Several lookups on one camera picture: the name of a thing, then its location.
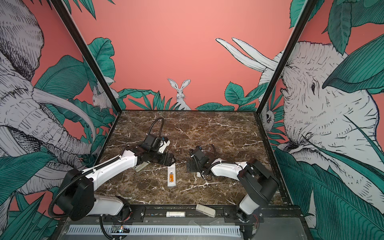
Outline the white remote control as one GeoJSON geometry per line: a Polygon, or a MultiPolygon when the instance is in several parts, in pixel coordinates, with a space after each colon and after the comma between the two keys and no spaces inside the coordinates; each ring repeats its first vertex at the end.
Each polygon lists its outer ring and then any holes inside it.
{"type": "Polygon", "coordinates": [[[175,187],[176,186],[176,164],[172,164],[167,169],[167,177],[168,177],[168,187],[175,187]]]}

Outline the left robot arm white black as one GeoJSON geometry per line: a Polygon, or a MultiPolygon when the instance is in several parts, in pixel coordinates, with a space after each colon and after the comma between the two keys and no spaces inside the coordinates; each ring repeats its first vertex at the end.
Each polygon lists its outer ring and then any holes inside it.
{"type": "Polygon", "coordinates": [[[109,215],[119,222],[129,220],[133,211],[126,199],[121,196],[98,196],[95,191],[118,174],[144,163],[170,167],[176,159],[166,151],[169,145],[170,140],[161,132],[154,135],[148,131],[139,145],[125,147],[119,155],[94,167],[68,171],[49,205],[49,216],[78,221],[86,216],[109,215]]]}

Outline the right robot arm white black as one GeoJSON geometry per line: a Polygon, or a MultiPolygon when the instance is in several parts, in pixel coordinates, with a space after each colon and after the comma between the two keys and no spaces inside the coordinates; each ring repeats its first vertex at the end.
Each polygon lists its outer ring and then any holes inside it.
{"type": "Polygon", "coordinates": [[[225,177],[239,181],[246,191],[245,197],[236,207],[239,221],[246,223],[260,207],[267,207],[279,189],[279,181],[257,159],[247,162],[230,162],[220,158],[210,159],[201,146],[189,149],[187,172],[200,173],[205,180],[212,177],[225,177]]]}

